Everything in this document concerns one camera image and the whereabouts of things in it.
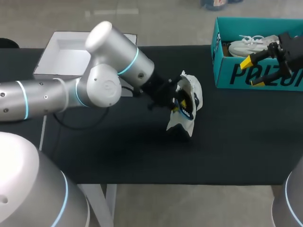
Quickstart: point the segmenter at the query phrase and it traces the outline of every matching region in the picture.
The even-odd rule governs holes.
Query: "gray floor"
[[[55,30],[89,31],[102,20],[138,45],[210,44],[217,16],[302,17],[303,0],[244,0],[223,11],[199,0],[1,0],[0,36],[43,48]],[[270,227],[269,186],[120,185],[116,227]]]

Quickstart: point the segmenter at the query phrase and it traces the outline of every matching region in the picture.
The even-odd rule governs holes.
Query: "teal shoe box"
[[[243,57],[223,55],[222,42],[241,40],[239,35],[263,37],[288,32],[291,37],[303,35],[303,19],[218,17],[211,45],[214,80],[218,88],[303,91],[303,71],[293,72],[290,79],[277,79],[265,86],[252,86],[251,80],[278,70],[276,59],[267,58],[258,65],[241,70]]]

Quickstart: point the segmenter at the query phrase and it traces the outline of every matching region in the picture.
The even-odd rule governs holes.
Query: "white sneaker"
[[[182,71],[181,77],[182,79],[178,82],[177,91],[185,92],[189,100],[187,100],[185,106],[179,104],[176,99],[174,100],[178,108],[171,111],[166,130],[172,130],[175,127],[178,129],[181,126],[188,136],[191,137],[195,125],[196,112],[203,105],[202,88],[195,76],[187,75]]]
[[[270,43],[278,43],[279,38],[276,35],[263,37],[256,35],[254,37],[240,35],[243,37],[241,41],[234,41],[229,46],[228,50],[234,57],[247,57],[252,53],[258,53],[262,50],[266,50]]]

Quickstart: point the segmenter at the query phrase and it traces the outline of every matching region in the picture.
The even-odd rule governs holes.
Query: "white box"
[[[90,61],[90,54],[85,50],[85,41],[89,32],[54,32],[44,50],[36,68],[36,79],[71,79],[82,76]],[[134,44],[137,35],[125,34]],[[124,80],[122,86],[133,88]],[[122,96],[132,96],[128,90],[122,91]]]

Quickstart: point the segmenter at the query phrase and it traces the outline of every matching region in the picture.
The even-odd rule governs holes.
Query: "black tablecloth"
[[[0,49],[0,83],[32,79],[34,68],[41,53],[42,50],[33,49]],[[22,136],[39,147],[42,123],[43,117],[19,123],[0,122],[0,131]]]
[[[197,114],[192,140],[167,135],[169,111],[149,111],[149,99],[144,96],[122,97],[93,130],[59,129],[50,115],[43,150],[71,179],[77,183],[223,185],[285,180],[302,155],[303,93],[216,89],[209,46],[141,50],[162,76],[173,78],[185,70],[200,80],[204,106]],[[15,62],[16,74],[29,75],[38,61],[37,52],[2,52],[1,59]],[[87,126],[103,113],[104,109],[72,109],[64,122]]]

